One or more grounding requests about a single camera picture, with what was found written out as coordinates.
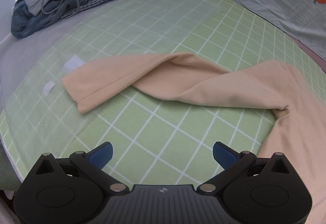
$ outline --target green grid mat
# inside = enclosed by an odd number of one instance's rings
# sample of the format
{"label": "green grid mat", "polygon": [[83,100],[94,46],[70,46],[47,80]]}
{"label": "green grid mat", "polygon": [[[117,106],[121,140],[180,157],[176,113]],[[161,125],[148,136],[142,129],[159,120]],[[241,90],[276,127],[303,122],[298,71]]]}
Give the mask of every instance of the green grid mat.
{"label": "green grid mat", "polygon": [[[5,105],[10,135],[27,168],[42,152],[60,156],[94,118],[80,115],[60,83],[64,64],[125,53],[170,52],[220,6],[204,0],[114,0],[58,41],[37,62]],[[44,96],[48,81],[57,84]]]}
{"label": "green grid mat", "polygon": [[[133,42],[134,46],[131,46],[131,39],[126,39],[128,34],[121,37],[124,30],[106,31],[105,37],[100,37],[103,33],[97,30],[103,26],[105,20],[101,13],[97,13],[95,15],[98,17],[85,22],[87,27],[81,24],[55,47],[64,48],[78,43],[84,47],[85,53],[91,53],[95,58],[117,54],[157,53],[162,50],[192,52],[230,71],[276,59],[300,69],[313,92],[325,103],[326,75],[290,37],[230,0],[205,1],[220,5],[221,12],[197,24],[192,33],[182,39],[165,40],[148,47],[144,46],[148,44],[146,39]],[[126,7],[127,10],[138,13],[137,8],[134,8],[135,10],[131,10]],[[123,20],[129,14],[125,12],[123,16],[117,10],[116,15],[120,15],[119,19]],[[144,21],[140,15],[138,18],[133,24],[140,27],[147,24],[146,29],[162,20],[152,17]],[[119,41],[125,40],[124,44],[115,50],[105,49],[108,41],[112,42],[117,38]],[[18,98],[22,92],[23,87],[19,87],[15,92]],[[51,91],[56,96],[62,92],[60,87],[57,91]],[[69,109],[75,109],[71,105],[73,104],[67,103]],[[237,151],[250,150],[258,153],[274,122],[270,110],[202,107],[161,101],[132,87],[110,99],[103,107],[69,144],[62,146],[55,138],[52,139],[52,144],[60,153],[56,156],[68,157],[74,151],[89,151],[104,141],[112,142],[113,159],[104,171],[129,186],[135,183],[192,183],[197,186],[222,170],[213,160],[214,142],[222,141]],[[4,144],[24,177],[27,170],[23,168],[24,163],[12,142],[4,114],[0,120]]]}

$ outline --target cutting mat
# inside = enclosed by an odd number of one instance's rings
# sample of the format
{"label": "cutting mat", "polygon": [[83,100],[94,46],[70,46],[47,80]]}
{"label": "cutting mat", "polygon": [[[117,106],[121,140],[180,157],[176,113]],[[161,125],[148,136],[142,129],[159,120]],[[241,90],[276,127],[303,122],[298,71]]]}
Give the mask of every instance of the cutting mat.
{"label": "cutting mat", "polygon": [[[29,84],[34,85],[36,79],[45,81],[49,75],[56,79],[63,76],[61,68],[55,66],[53,53],[57,51],[66,60],[77,53],[85,61],[107,55],[192,52],[229,71],[270,59],[286,62],[301,70],[313,92],[325,102],[326,75],[319,66],[281,30],[231,0],[140,1],[133,4],[121,1],[110,8],[109,14],[107,10],[94,13],[45,54],[40,65],[49,68],[33,69],[27,75]],[[210,13],[206,17],[196,8],[198,4],[202,8],[212,5],[220,8],[206,10],[205,13]],[[157,11],[167,8],[175,10],[173,15]],[[170,30],[171,24],[178,26]],[[24,99],[22,105],[15,106],[16,112],[24,108],[25,102],[35,104],[31,94],[24,91],[25,86],[23,83],[15,91],[14,101]],[[60,115],[51,111],[54,115],[51,118],[60,116],[65,125],[53,128],[51,122],[43,122],[47,130],[42,130],[43,134],[39,133],[33,140],[26,139],[35,150],[33,155],[16,148],[17,135],[11,136],[4,113],[0,117],[4,144],[21,178],[42,152],[68,157],[74,151],[89,151],[110,141],[114,155],[104,171],[127,185],[192,183],[197,186],[222,170],[213,159],[214,142],[222,141],[237,151],[250,150],[257,154],[274,123],[270,110],[161,101],[132,87],[104,103],[93,115],[74,120],[65,118],[76,107],[63,87],[56,85],[49,95],[42,102],[53,100],[51,107]],[[29,117],[27,113],[26,121],[30,121]],[[83,122],[87,125],[69,142],[58,136],[67,131],[73,134],[84,126]],[[47,151],[35,147],[40,145],[37,140],[46,141]]]}

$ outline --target blue gripper pad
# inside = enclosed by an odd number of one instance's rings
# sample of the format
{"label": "blue gripper pad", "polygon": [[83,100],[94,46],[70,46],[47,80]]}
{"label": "blue gripper pad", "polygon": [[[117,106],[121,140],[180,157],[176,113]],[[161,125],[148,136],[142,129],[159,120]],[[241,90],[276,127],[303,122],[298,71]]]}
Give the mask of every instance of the blue gripper pad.
{"label": "blue gripper pad", "polygon": [[88,161],[100,170],[112,159],[113,146],[105,142],[87,153]]}
{"label": "blue gripper pad", "polygon": [[223,169],[227,169],[240,159],[240,154],[223,143],[216,142],[213,146],[213,157]]}

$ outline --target translucent plastic sheet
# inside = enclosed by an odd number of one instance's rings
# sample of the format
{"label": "translucent plastic sheet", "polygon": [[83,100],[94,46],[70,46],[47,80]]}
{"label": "translucent plastic sheet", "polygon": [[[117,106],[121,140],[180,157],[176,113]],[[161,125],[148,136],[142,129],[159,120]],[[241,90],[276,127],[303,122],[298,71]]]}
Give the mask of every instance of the translucent plastic sheet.
{"label": "translucent plastic sheet", "polygon": [[[87,62],[108,55],[174,52],[219,10],[204,0],[116,0],[87,17],[43,54],[14,93],[4,98],[5,140],[17,151],[17,166],[28,171],[43,152],[59,157],[99,111],[80,115],[60,82],[66,75],[64,64],[74,55]],[[6,80],[1,82],[2,94],[11,86],[12,80]],[[46,95],[43,88],[51,81],[55,86]]]}

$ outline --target blue jeans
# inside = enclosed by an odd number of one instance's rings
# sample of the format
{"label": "blue jeans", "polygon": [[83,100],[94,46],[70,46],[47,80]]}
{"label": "blue jeans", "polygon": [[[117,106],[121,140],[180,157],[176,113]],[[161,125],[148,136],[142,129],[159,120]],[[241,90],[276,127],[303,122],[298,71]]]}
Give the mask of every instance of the blue jeans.
{"label": "blue jeans", "polygon": [[[45,12],[50,12],[59,6],[61,0],[51,0],[45,7]],[[78,0],[80,5],[87,0]],[[45,28],[55,23],[68,9],[75,8],[76,0],[64,0],[58,10],[50,14],[40,12],[37,16],[29,13],[24,0],[18,0],[14,6],[11,19],[11,33],[18,39],[25,38],[41,28]]]}

